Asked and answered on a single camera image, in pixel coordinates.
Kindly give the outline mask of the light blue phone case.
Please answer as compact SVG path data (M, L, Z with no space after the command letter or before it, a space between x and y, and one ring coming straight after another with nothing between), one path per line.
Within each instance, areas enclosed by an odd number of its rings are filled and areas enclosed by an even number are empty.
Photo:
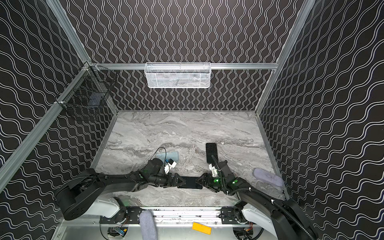
M168 162L169 160L173 160L174 162L178 163L179 162L179 152L172 151L172 152L167 152L167 153L165 153L165 152L156 153L155 158L162 160L163 163L165 161Z

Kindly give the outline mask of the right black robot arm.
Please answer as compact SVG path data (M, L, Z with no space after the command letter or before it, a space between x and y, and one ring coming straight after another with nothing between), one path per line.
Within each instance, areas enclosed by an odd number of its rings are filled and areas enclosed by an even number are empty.
M279 200L254 188L247 180L235 176L228 162L211 165L196 183L212 192L223 192L240 201L224 217L241 224L255 224L278 240L316 240L318 234L305 214L292 200Z

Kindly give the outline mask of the black phone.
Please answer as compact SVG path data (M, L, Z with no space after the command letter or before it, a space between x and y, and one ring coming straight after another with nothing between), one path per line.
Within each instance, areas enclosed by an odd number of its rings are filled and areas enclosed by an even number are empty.
M178 186L179 189L199 189L201 190L203 186L197 183L198 177L182 177L184 184Z

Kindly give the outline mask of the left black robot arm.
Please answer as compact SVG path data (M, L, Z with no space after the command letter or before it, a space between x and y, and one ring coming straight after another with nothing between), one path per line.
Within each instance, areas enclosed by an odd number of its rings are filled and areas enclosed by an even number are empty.
M125 175L106 175L95 169L87 169L77 177L62 185L55 193L54 200L61 209L64 219L71 221L83 215L99 215L112 219L115 223L123 222L127 208L114 197L111 210L102 210L98 197L114 192L138 192L148 186L180 187L186 180L179 174L166 173L160 159L152 159L141 169Z

